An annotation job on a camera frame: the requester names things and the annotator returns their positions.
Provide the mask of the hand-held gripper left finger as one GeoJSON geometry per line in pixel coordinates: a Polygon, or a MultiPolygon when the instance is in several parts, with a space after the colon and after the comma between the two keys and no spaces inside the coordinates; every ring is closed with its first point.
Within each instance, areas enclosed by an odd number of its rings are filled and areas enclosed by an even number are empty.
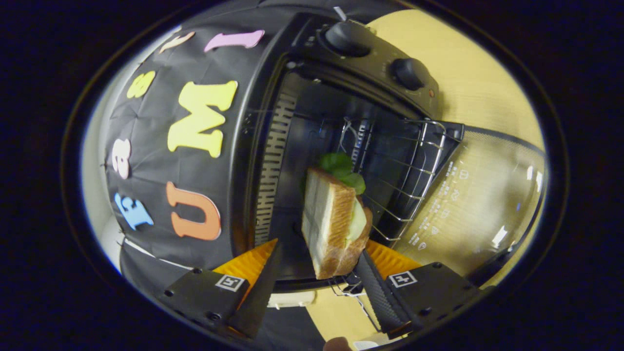
{"type": "Polygon", "coordinates": [[[158,299],[180,317],[211,333],[255,338],[281,259],[282,245],[275,238],[216,269],[192,269],[165,287],[158,299]]]}

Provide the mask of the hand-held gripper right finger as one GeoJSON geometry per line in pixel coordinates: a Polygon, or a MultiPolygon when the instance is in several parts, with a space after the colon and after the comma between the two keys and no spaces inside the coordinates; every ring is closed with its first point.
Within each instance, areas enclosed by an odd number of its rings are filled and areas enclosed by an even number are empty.
{"type": "Polygon", "coordinates": [[[420,337],[474,307],[488,295],[450,267],[433,262],[421,265],[411,258],[369,240],[355,274],[388,338],[420,337]]]}

